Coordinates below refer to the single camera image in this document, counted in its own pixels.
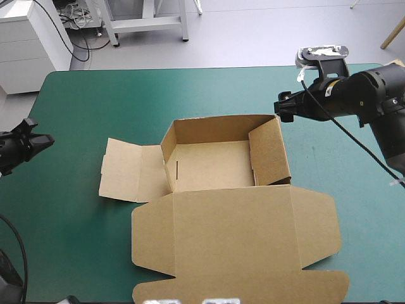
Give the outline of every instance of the white cabinet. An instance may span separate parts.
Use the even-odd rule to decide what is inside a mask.
[[[73,51],[51,0],[38,0]],[[63,45],[52,21],[31,0],[14,0],[0,8],[0,86],[7,94],[41,89],[53,71],[67,71],[72,55]]]

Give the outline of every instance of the cardboard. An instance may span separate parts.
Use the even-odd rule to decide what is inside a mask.
[[[290,183],[274,115],[175,120],[160,146],[109,139],[101,173],[101,196],[137,202],[170,192]]]
[[[138,146],[109,138],[99,195],[147,202],[170,193],[160,146]]]
[[[138,284],[134,301],[341,303],[345,273],[302,270],[340,246],[326,194],[289,185],[172,193],[132,213],[133,262],[175,276]]]

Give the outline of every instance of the white drawer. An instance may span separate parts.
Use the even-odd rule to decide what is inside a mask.
[[[0,23],[0,42],[38,39],[28,20]]]
[[[38,39],[0,43],[0,62],[46,57],[45,49]]]
[[[35,92],[46,76],[55,71],[47,58],[0,63],[0,86],[7,94]]]

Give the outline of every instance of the gray floor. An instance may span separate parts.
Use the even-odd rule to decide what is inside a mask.
[[[87,63],[72,60],[72,70],[207,68],[293,65],[301,46],[343,44],[348,63],[386,63],[405,60],[405,33],[385,51],[381,42],[405,12],[405,1],[361,0],[202,0],[204,14],[187,2],[190,41],[180,30],[120,35],[120,47],[94,51]],[[116,19],[139,16],[140,1],[111,1]],[[165,0],[161,14],[178,10],[177,0]],[[87,37],[92,47],[104,44],[104,34]],[[72,33],[77,43],[80,36]],[[7,96],[0,92],[0,130],[14,127],[29,114],[36,94]]]

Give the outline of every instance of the metal frame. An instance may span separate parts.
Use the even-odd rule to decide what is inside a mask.
[[[193,0],[194,4],[196,5],[198,15],[203,14],[203,9],[201,8],[201,1],[200,0]],[[158,8],[156,8],[156,15],[160,12],[160,7],[162,6],[163,0],[159,0]]]
[[[180,14],[178,16],[156,17],[156,11],[160,10],[161,2],[158,9],[155,10],[154,0],[144,0],[141,19],[114,20],[108,4],[108,0],[97,0],[101,16],[103,18],[106,30],[114,46],[119,46],[117,34],[144,32],[149,30],[166,30],[181,27],[183,41],[189,40],[189,31],[187,28],[187,14],[185,11],[185,0],[178,0]]]

